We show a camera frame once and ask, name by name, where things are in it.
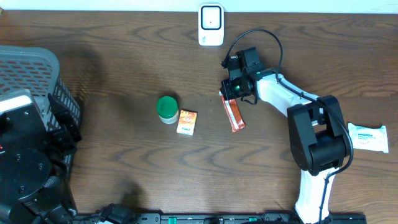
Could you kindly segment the red chocolate bar wrapper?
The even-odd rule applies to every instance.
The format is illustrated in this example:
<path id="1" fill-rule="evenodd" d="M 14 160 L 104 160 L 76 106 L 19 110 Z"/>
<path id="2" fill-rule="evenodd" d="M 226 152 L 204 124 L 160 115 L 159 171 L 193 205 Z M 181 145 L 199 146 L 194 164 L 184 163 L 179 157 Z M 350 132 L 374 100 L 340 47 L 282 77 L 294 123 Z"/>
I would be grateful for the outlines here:
<path id="1" fill-rule="evenodd" d="M 231 124 L 231 130 L 236 133 L 246 127 L 246 124 L 241 116 L 238 104 L 235 99 L 225 100 L 224 95 L 219 92 L 219 96 L 223 103 L 224 109 Z"/>

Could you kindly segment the orange small box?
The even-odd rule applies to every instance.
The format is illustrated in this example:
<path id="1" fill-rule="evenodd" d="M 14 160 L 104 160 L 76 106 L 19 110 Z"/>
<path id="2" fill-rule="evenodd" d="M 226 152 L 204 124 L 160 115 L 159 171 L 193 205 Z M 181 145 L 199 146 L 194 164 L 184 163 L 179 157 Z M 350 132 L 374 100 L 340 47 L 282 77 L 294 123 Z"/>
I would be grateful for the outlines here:
<path id="1" fill-rule="evenodd" d="M 196 112 L 181 110 L 180 117 L 178 119 L 177 133 L 193 136 L 196 121 Z"/>

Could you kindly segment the green lid jar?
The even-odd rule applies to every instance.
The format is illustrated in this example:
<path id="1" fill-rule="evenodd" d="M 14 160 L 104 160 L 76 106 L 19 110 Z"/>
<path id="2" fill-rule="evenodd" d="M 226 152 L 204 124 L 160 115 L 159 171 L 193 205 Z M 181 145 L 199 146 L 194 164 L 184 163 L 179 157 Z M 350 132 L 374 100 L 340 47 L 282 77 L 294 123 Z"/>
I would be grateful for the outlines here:
<path id="1" fill-rule="evenodd" d="M 157 113 L 165 124 L 173 124 L 178 120 L 179 109 L 177 100 L 171 96 L 163 96 L 157 102 Z"/>

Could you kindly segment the teal wet wipes pack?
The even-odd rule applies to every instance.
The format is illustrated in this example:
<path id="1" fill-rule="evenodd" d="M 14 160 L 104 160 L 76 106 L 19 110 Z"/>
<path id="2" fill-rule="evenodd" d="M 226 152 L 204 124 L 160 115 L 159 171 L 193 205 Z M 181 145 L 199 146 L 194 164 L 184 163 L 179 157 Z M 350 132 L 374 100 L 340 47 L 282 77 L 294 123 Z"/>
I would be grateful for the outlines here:
<path id="1" fill-rule="evenodd" d="M 367 128 L 348 123 L 348 131 L 355 149 L 377 151 L 385 154 L 389 153 L 387 129 L 385 126 Z"/>

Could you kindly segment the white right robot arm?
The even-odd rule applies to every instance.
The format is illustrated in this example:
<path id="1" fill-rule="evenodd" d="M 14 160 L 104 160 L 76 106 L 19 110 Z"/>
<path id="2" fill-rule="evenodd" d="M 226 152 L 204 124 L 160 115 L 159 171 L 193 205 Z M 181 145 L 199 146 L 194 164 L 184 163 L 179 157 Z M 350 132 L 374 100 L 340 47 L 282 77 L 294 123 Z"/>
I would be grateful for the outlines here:
<path id="1" fill-rule="evenodd" d="M 266 68 L 256 48 L 226 55 L 229 77 L 221 82 L 226 101 L 254 96 L 287 117 L 290 150 L 301 170 L 294 212 L 300 223 L 330 222 L 328 201 L 336 174 L 353 160 L 353 146 L 338 100 L 319 97 L 288 82 L 276 68 Z"/>

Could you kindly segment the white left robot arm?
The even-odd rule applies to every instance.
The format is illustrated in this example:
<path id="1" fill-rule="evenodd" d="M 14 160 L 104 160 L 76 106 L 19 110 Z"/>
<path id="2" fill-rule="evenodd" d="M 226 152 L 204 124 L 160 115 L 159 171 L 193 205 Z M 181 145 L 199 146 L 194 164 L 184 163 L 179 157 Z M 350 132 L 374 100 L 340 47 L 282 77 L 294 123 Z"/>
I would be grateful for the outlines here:
<path id="1" fill-rule="evenodd" d="M 80 132 L 68 108 L 52 95 L 59 129 L 46 129 L 29 90 L 1 97 L 1 223 L 72 223 L 77 209 L 67 155 Z"/>

